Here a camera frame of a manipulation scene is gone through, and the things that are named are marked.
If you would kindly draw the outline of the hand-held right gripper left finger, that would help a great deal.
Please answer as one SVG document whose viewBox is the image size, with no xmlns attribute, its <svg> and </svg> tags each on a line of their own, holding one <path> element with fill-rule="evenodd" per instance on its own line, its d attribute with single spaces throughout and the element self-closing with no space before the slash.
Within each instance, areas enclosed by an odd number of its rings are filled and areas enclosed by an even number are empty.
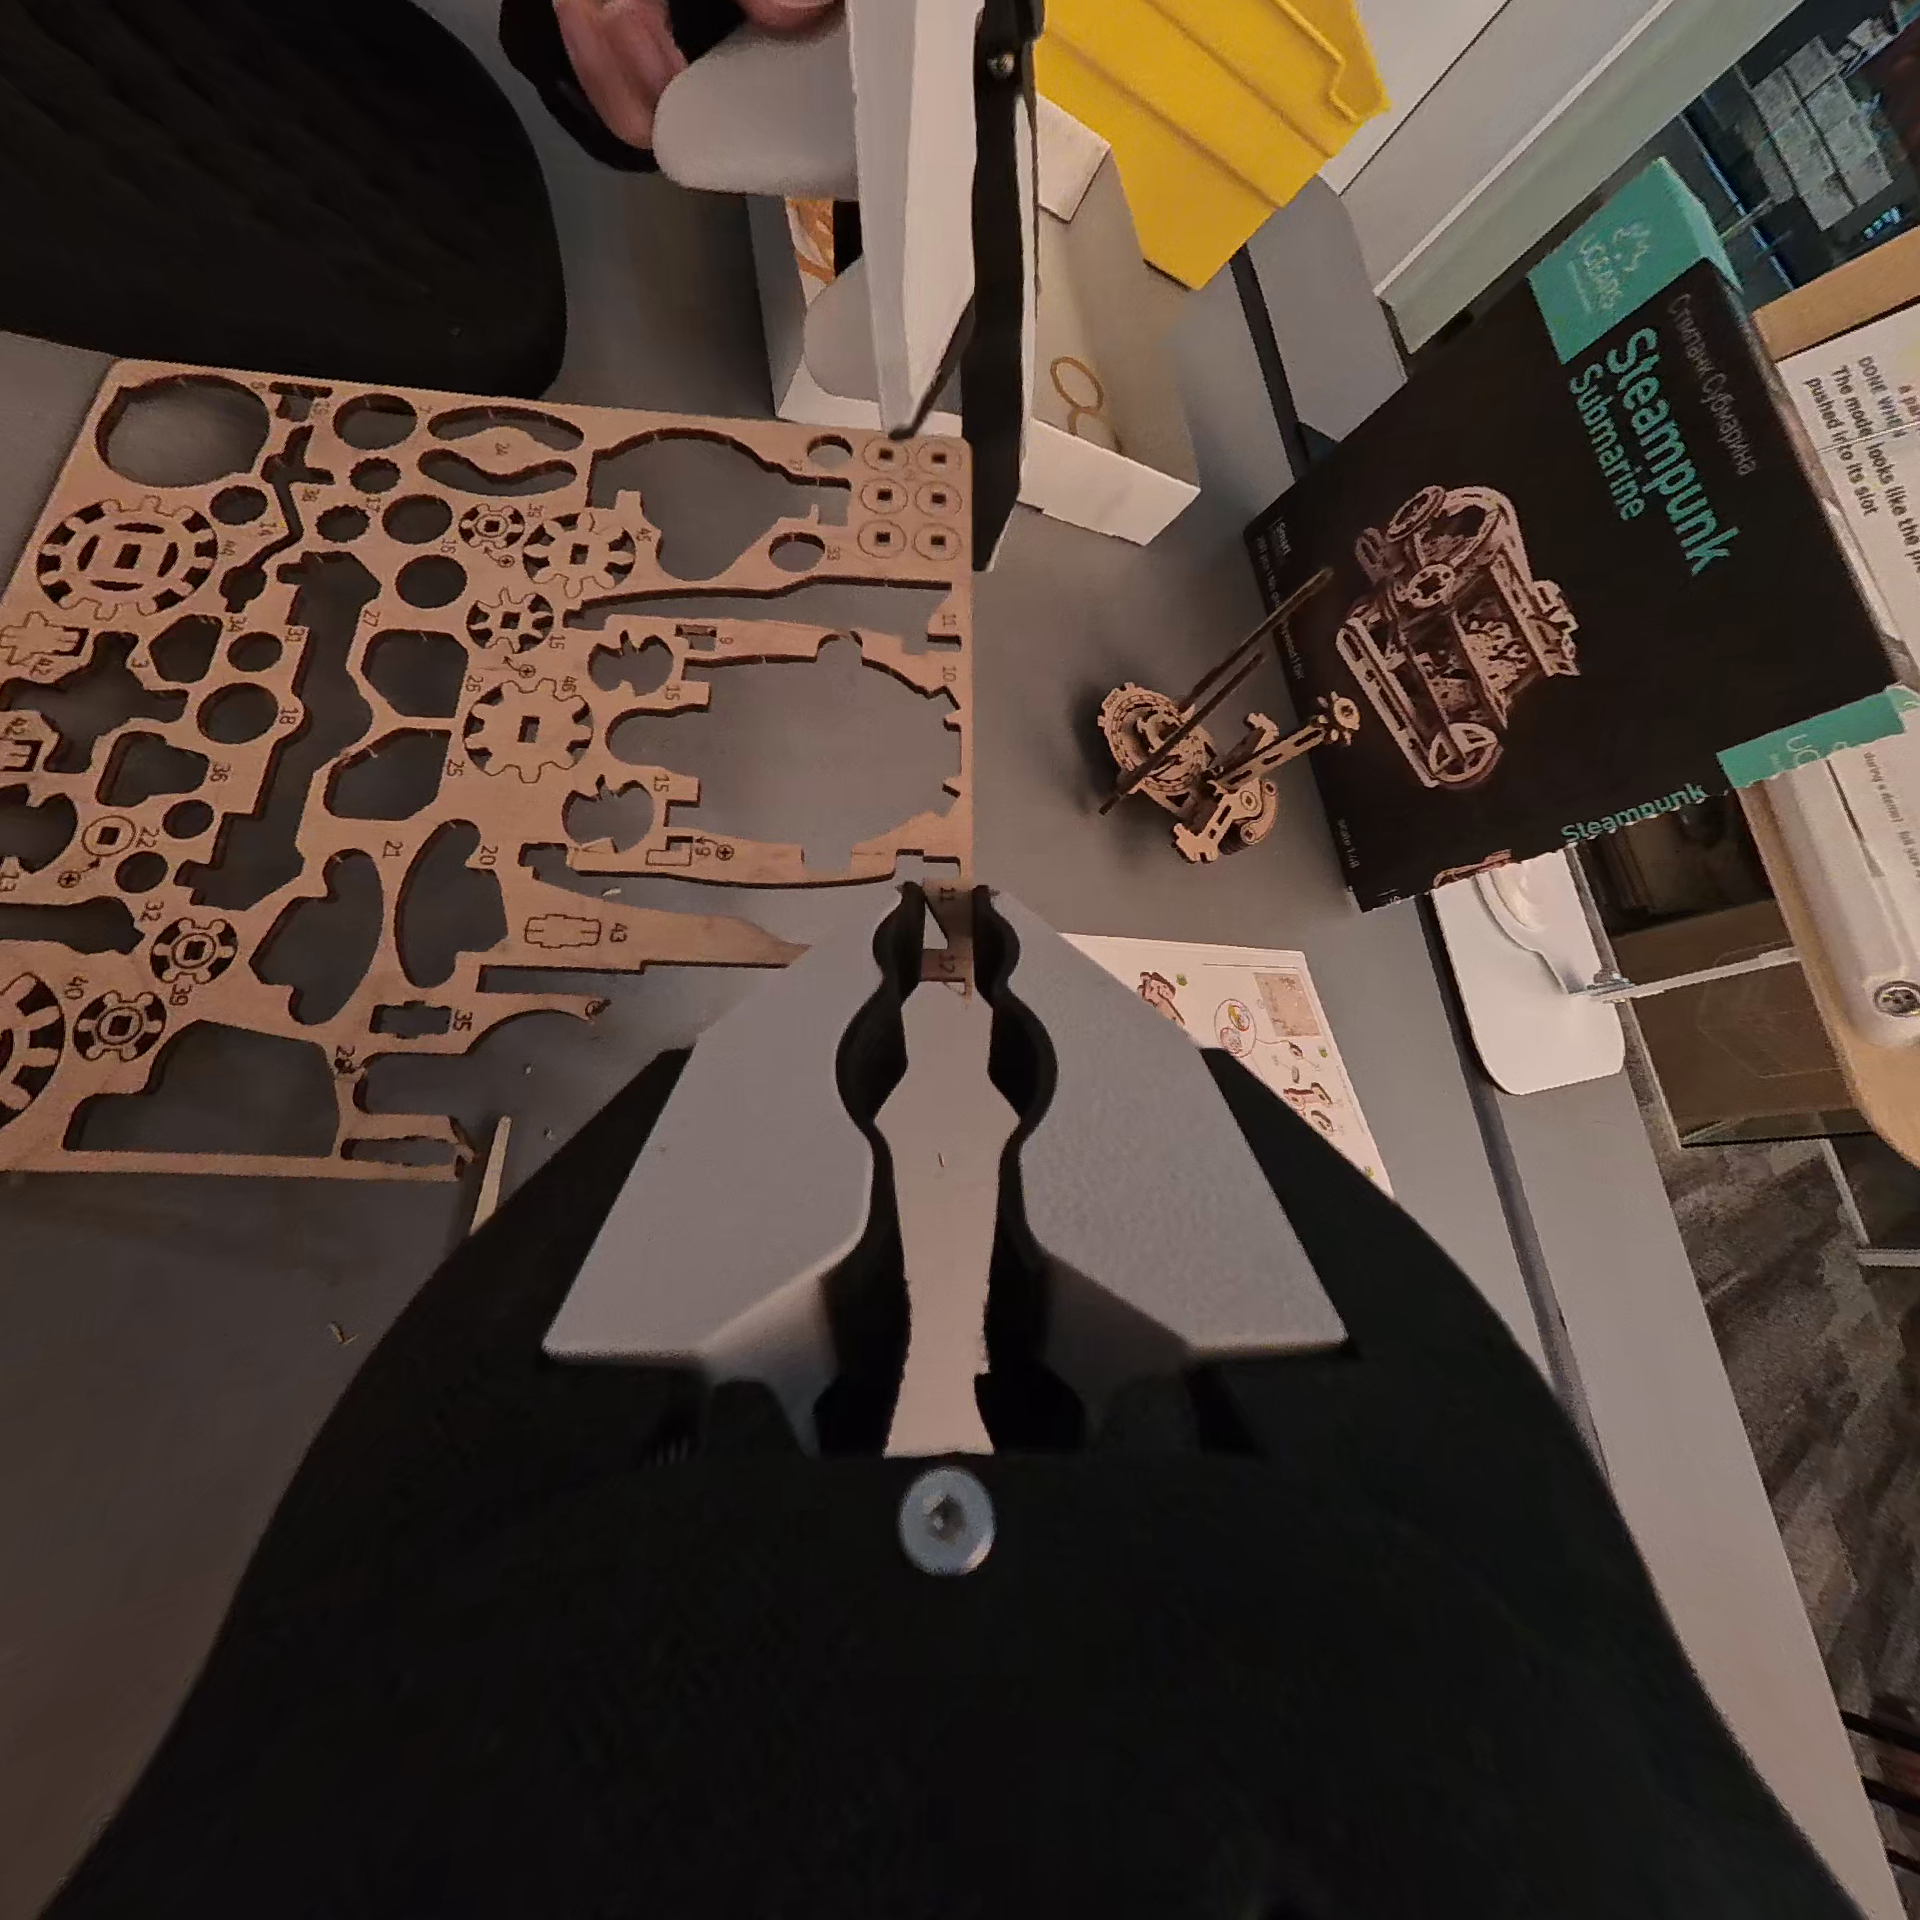
<svg viewBox="0 0 1920 1920">
<path fill-rule="evenodd" d="M 912 1333 L 893 1154 L 923 888 L 776 972 L 689 1053 L 544 1354 L 772 1392 L 810 1452 L 881 1453 Z"/>
</svg>

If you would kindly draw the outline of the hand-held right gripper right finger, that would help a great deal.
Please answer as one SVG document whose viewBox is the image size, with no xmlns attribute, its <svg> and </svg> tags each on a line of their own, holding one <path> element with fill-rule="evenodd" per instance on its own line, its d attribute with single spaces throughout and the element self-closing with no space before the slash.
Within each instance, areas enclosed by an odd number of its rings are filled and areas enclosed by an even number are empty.
<svg viewBox="0 0 1920 1920">
<path fill-rule="evenodd" d="M 974 1381 L 994 1450 L 1077 1450 L 1143 1381 L 1337 1351 L 1205 1050 L 1009 893 L 982 884 L 971 910 L 1011 1114 Z"/>
</svg>

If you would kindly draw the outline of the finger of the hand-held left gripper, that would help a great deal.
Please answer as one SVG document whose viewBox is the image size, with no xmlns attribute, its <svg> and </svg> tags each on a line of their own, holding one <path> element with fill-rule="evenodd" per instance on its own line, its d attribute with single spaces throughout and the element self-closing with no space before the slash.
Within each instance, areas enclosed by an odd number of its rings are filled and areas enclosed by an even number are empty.
<svg viewBox="0 0 1920 1920">
<path fill-rule="evenodd" d="M 877 408 L 915 434 L 976 289 L 979 2 L 849 2 L 849 62 Z"/>
<path fill-rule="evenodd" d="M 1020 504 L 1040 304 L 1033 60 L 985 60 L 976 82 L 974 297 L 963 348 L 971 562 L 988 573 Z"/>
</svg>

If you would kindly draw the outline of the laser-cut wooden parts sheet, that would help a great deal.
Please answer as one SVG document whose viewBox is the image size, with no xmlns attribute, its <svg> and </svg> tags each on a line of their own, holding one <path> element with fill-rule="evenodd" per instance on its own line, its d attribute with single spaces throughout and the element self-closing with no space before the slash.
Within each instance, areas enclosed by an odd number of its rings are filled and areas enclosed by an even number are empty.
<svg viewBox="0 0 1920 1920">
<path fill-rule="evenodd" d="M 498 975 L 801 953 L 636 882 L 915 863 L 966 979 L 969 483 L 960 438 L 113 362 L 4 591 L 4 1171 L 455 1178 L 370 1069 L 608 1004 Z M 841 869 L 619 756 L 837 640 L 958 746 Z"/>
</svg>

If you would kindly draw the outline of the partly built wooden model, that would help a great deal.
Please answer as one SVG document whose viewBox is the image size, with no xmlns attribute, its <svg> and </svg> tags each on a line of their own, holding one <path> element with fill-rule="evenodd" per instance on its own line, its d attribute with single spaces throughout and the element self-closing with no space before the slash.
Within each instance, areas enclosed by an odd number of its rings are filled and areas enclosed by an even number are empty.
<svg viewBox="0 0 1920 1920">
<path fill-rule="evenodd" d="M 1196 865 L 1263 840 L 1280 814 L 1277 770 L 1315 748 L 1351 743 L 1362 728 L 1360 707 L 1347 695 L 1323 695 L 1291 732 L 1252 712 L 1226 751 L 1205 723 L 1277 650 L 1291 617 L 1330 587 L 1331 568 L 1323 567 L 1180 696 L 1136 682 L 1109 691 L 1096 720 L 1115 781 L 1100 813 L 1131 796 L 1150 799 L 1173 818 L 1173 845 Z"/>
</svg>

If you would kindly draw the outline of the black model kit box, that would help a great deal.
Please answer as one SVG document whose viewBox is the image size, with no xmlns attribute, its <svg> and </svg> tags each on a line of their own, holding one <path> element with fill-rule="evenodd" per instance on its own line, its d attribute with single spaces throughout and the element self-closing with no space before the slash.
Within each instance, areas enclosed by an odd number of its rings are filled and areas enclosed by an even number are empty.
<svg viewBox="0 0 1920 1920">
<path fill-rule="evenodd" d="M 1900 736 L 1917 662 L 1652 160 L 1243 532 L 1360 910 Z"/>
</svg>

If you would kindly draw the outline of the person's left hand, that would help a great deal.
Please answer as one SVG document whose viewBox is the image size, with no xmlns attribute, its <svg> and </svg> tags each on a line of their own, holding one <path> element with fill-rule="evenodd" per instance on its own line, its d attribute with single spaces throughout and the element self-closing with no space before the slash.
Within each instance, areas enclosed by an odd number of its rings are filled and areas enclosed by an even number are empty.
<svg viewBox="0 0 1920 1920">
<path fill-rule="evenodd" d="M 836 10 L 831 2 L 502 4 L 498 36 L 591 155 L 651 170 L 658 108 L 691 62 L 740 26 L 808 32 Z"/>
</svg>

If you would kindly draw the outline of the open instruction booklet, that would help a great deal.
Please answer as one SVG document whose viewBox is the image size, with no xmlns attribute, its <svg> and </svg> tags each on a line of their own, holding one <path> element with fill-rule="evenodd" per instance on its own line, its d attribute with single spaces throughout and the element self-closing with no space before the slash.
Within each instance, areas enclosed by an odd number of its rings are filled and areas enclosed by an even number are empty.
<svg viewBox="0 0 1920 1920">
<path fill-rule="evenodd" d="M 1379 1190 L 1394 1193 L 1304 953 L 1067 932 L 1066 941 L 1235 1056 Z"/>
</svg>

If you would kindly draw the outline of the white cardboard tray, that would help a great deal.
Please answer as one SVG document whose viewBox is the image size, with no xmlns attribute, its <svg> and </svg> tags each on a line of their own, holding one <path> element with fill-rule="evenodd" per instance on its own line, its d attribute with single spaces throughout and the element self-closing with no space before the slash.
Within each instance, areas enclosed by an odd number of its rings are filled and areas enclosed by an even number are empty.
<svg viewBox="0 0 1920 1920">
<path fill-rule="evenodd" d="M 1188 416 L 1109 143 L 1038 100 L 1038 359 L 1021 503 L 1140 545 L 1196 499 Z M 877 428 L 864 282 L 840 277 L 828 200 L 749 200 L 752 242 L 779 419 Z"/>
</svg>

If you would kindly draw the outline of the yellow plastic bin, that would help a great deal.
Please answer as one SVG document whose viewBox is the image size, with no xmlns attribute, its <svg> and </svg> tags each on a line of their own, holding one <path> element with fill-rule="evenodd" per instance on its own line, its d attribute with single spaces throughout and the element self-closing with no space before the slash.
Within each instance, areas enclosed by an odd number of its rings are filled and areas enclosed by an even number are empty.
<svg viewBox="0 0 1920 1920">
<path fill-rule="evenodd" d="M 1047 2 L 1036 69 L 1111 148 L 1145 262 L 1188 287 L 1388 108 L 1347 2 Z"/>
</svg>

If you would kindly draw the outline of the white desk stand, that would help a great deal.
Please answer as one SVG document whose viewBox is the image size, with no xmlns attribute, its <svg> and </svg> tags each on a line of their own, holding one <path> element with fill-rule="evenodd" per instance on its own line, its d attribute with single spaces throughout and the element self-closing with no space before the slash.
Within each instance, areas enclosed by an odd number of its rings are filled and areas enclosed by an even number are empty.
<svg viewBox="0 0 1920 1920">
<path fill-rule="evenodd" d="M 1561 1091 L 1625 1069 L 1620 1011 L 1571 857 L 1545 854 L 1432 890 L 1480 1063 L 1509 1095 Z"/>
</svg>

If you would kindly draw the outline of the black wrist rest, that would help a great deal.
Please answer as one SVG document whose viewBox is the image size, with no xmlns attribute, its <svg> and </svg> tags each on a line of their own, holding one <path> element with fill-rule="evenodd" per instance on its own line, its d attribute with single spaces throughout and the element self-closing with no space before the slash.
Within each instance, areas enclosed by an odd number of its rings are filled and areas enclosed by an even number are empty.
<svg viewBox="0 0 1920 1920">
<path fill-rule="evenodd" d="M 402 2 L 7 2 L 3 323 L 69 348 L 542 397 L 542 155 Z"/>
</svg>

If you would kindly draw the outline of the glass window panel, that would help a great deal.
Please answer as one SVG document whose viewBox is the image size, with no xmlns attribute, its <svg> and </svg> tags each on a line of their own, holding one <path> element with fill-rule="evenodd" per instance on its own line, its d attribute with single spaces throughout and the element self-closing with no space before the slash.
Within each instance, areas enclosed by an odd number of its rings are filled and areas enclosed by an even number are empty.
<svg viewBox="0 0 1920 1920">
<path fill-rule="evenodd" d="M 1752 304 L 1917 230 L 1917 56 L 1915 2 L 1796 4 L 1688 108 Z"/>
</svg>

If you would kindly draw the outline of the printed instruction board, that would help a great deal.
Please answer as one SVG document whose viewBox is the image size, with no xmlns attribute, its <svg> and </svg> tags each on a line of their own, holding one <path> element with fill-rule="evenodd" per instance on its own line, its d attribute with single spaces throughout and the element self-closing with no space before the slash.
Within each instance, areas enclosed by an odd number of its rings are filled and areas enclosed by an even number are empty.
<svg viewBox="0 0 1920 1920">
<path fill-rule="evenodd" d="M 1893 731 L 1745 799 L 1853 1105 L 1919 1158 L 1917 271 L 1860 257 L 1758 314 L 1898 640 Z"/>
</svg>

